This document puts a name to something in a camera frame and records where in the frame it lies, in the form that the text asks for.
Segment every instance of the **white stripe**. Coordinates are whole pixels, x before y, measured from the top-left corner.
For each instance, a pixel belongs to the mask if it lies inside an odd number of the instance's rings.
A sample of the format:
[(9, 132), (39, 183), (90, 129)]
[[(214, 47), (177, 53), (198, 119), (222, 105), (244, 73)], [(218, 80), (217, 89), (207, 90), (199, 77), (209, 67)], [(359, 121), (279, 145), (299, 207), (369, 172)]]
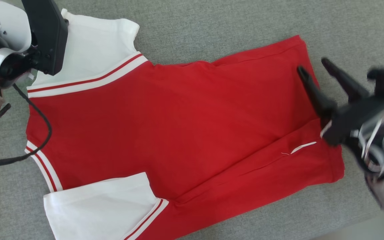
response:
[(307, 143), (307, 144), (303, 144), (303, 145), (300, 145), (298, 147), (296, 147), (290, 154), (293, 154), (297, 151), (299, 151), (300, 149), (306, 147), (306, 146), (311, 146), (311, 145), (314, 145), (316, 142), (311, 142), (311, 143)]
[[(67, 94), (67, 93), (84, 91), (84, 90), (88, 90), (88, 89), (92, 89), (92, 88), (98, 88), (98, 87), (101, 87), (103, 85), (106, 85), (108, 83), (111, 83), (111, 82), (119, 79), (120, 77), (122, 77), (125, 74), (131, 72), (136, 67), (140, 66), (141, 64), (143, 64), (144, 62), (147, 62), (147, 61), (148, 61), (148, 59), (146, 59), (144, 56), (140, 56), (140, 57), (134, 59), (133, 61), (129, 62), (124, 67), (120, 68), (115, 73), (109, 75), (108, 77), (106, 77), (104, 79), (101, 79), (101, 80), (98, 80), (98, 81), (94, 81), (94, 82), (83, 83), (83, 84), (79, 83), (77, 85), (72, 85), (72, 86), (67, 86), (67, 87), (54, 88), (54, 89), (49, 89), (49, 90), (32, 92), (32, 93), (28, 93), (28, 96), (29, 96), (29, 98), (32, 98), (32, 97), (48, 97), (48, 96), (55, 96), (55, 95), (60, 95), (60, 94)], [(82, 79), (82, 80), (70, 81), (70, 82), (61, 82), (61, 83), (58, 82), (56, 85), (55, 84), (51, 84), (51, 85), (45, 84), (45, 85), (31, 86), (31, 87), (28, 87), (27, 89), (28, 90), (33, 90), (33, 89), (52, 87), (52, 86), (57, 86), (57, 85), (64, 85), (64, 84), (72, 83), (72, 82), (81, 82), (81, 81), (86, 81), (86, 80), (90, 80), (90, 79), (99, 78), (102, 75), (97, 76), (97, 77), (90, 77), (90, 78)]]
[(120, 61), (117, 64), (115, 64), (112, 67), (110, 67), (109, 68), (110, 70), (105, 71), (103, 73), (99, 73), (99, 74), (94, 75), (94, 76), (90, 76), (90, 77), (86, 77), (86, 78), (82, 78), (82, 79), (66, 80), (66, 81), (62, 81), (62, 82), (51, 82), (51, 83), (44, 83), (44, 84), (39, 84), (39, 85), (32, 85), (32, 86), (27, 87), (27, 89), (28, 90), (33, 90), (33, 89), (39, 89), (39, 88), (54, 87), (54, 86), (68, 84), (68, 83), (75, 83), (75, 82), (87, 81), (87, 80), (90, 80), (90, 79), (96, 79), (96, 78), (102, 77), (102, 76), (110, 73), (113, 69), (116, 69), (117, 67), (123, 65), (125, 62), (127, 62), (128, 60), (134, 58), (135, 56), (137, 56), (139, 54), (141, 54), (141, 53), (140, 52), (135, 52), (135, 53), (129, 55), (128, 57), (126, 57), (125, 59), (123, 59), (122, 61)]
[(47, 182), (48, 189), (50, 190), (50, 193), (53, 193), (54, 192), (53, 185), (51, 184), (50, 178), (48, 177), (47, 172), (45, 171), (41, 162), (39, 161), (39, 159), (35, 155), (32, 155), (31, 157), (35, 160), (35, 163), (38, 165), (39, 170), (41, 170), (42, 176), (44, 176), (44, 179)]
[[(29, 141), (26, 143), (26, 146), (28, 146), (30, 149), (32, 149), (32, 151), (37, 149), (37, 146), (35, 146), (33, 143), (31, 143)], [(50, 161), (48, 161), (48, 158), (41, 151), (38, 151), (37, 154), (41, 158), (41, 160), (44, 163), (45, 167), (47, 167), (48, 173), (50, 174), (50, 177), (53, 180), (54, 185), (56, 187), (55, 190), (56, 191), (63, 190), (63, 188), (61, 186), (61, 183), (60, 183), (60, 180), (58, 179), (57, 173), (55, 172), (55, 170), (54, 170), (53, 166), (51, 165)]]
[(331, 128), (331, 125), (333, 124), (333, 121), (329, 121), (327, 125), (321, 130), (320, 137), (323, 138), (324, 134), (327, 132), (329, 128)]
[[(158, 198), (158, 201), (157, 201), (157, 203), (155, 204), (155, 206), (151, 209), (151, 211), (149, 211), (149, 213), (145, 216), (145, 217), (143, 217), (143, 219), (139, 222), (139, 223), (137, 223), (137, 225), (131, 230), (131, 231), (129, 231), (128, 233), (126, 233), (126, 234), (124, 234), (124, 236), (122, 236), (122, 238), (121, 238), (121, 240), (124, 240), (126, 237), (128, 237), (132, 232), (134, 232), (139, 226), (140, 226), (140, 224), (142, 224), (142, 222), (144, 221), (144, 220), (146, 220), (146, 218), (148, 218), (149, 217), (149, 215), (150, 214), (152, 214), (154, 211), (155, 211), (155, 208), (157, 208), (158, 207), (158, 205), (160, 204), (160, 198)], [(134, 239), (136, 239), (137, 237), (139, 237), (140, 236), (140, 234), (142, 234), (143, 233), (143, 231), (145, 231), (145, 229), (149, 226), (149, 225), (151, 225), (151, 223), (155, 220), (155, 218), (156, 217), (158, 217), (158, 215), (164, 210), (164, 208), (166, 208), (166, 206), (168, 205), (168, 201), (167, 200), (165, 200), (165, 199), (162, 199), (162, 203), (161, 203), (161, 206), (154, 212), (154, 214), (152, 214), (152, 216), (151, 217), (149, 217), (149, 219), (148, 220), (146, 220), (146, 222), (133, 234), (133, 235), (131, 235), (127, 240), (134, 240)]]

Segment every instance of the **black cable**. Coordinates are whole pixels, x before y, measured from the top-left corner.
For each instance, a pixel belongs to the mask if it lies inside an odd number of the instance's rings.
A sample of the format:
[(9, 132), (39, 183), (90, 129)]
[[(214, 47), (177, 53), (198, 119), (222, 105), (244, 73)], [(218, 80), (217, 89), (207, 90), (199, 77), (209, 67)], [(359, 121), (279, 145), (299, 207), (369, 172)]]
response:
[(51, 124), (48, 121), (47, 117), (45, 117), (45, 115), (41, 112), (41, 110), (29, 99), (29, 97), (26, 96), (26, 94), (24, 94), (20, 90), (19, 87), (17, 87), (16, 84), (14, 84), (13, 87), (20, 94), (20, 96), (23, 97), (23, 99), (26, 100), (26, 102), (29, 103), (29, 105), (31, 105), (32, 108), (34, 108), (35, 111), (37, 111), (38, 114), (44, 119), (44, 122), (47, 124), (48, 135), (47, 135), (47, 138), (44, 140), (44, 142), (41, 144), (41, 146), (39, 146), (37, 149), (33, 150), (32, 152), (30, 152), (30, 153), (28, 153), (26, 155), (14, 157), (14, 158), (0, 159), (0, 166), (12, 164), (12, 163), (15, 163), (15, 162), (18, 162), (18, 161), (22, 161), (22, 160), (25, 160), (28, 157), (36, 154), (39, 150), (41, 150), (48, 143), (48, 141), (50, 140), (51, 134), (52, 134), (52, 127), (51, 127)]

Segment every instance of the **gray fabric surface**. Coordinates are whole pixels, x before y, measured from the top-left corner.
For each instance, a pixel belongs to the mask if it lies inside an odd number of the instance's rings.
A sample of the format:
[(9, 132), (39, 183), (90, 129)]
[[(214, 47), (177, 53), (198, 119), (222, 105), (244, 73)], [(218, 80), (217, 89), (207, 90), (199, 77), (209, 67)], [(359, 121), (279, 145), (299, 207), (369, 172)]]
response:
[[(9, 3), (21, 6), (20, 0)], [(384, 64), (384, 1), (378, 0), (57, 0), (60, 8), (140, 24), (135, 41), (154, 63), (212, 61), (300, 34), (322, 90), (338, 102), (346, 95), (320, 64), (328, 56), (366, 83), (372, 65)], [(20, 85), (23, 89), (31, 82)], [(28, 105), (5, 91), (12, 109), (0, 120), (0, 158), (23, 154)], [(268, 206), (218, 223), (183, 240), (304, 240), (373, 216), (378, 206), (351, 154), (343, 150), (345, 177), (308, 187)], [(32, 159), (0, 167), (0, 239), (53, 240), (42, 196), (48, 192)]]

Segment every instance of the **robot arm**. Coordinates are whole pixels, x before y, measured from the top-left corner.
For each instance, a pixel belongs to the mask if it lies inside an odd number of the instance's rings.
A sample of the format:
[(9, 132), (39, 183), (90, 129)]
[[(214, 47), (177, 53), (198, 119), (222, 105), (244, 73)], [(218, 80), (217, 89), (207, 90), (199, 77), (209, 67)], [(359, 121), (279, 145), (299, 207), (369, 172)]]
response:
[(303, 67), (297, 68), (321, 117), (321, 138), (332, 146), (343, 144), (354, 153), (370, 191), (384, 210), (384, 68), (372, 69), (367, 74), (368, 79), (375, 81), (375, 94), (370, 95), (328, 59), (322, 59), (322, 64), (345, 90), (349, 103), (338, 108), (319, 91)]
[[(62, 18), (53, 0), (22, 2), (25, 11), (0, 2), (0, 117), (10, 108), (7, 104), (1, 109), (4, 102), (1, 89), (13, 85), (47, 123), (49, 135), (39, 147), (41, 149), (51, 136), (51, 126), (41, 111), (18, 89), (15, 82), (30, 76), (32, 68), (50, 75), (55, 75), (61, 70), (68, 23)], [(31, 153), (0, 160), (0, 165), (24, 160)]]

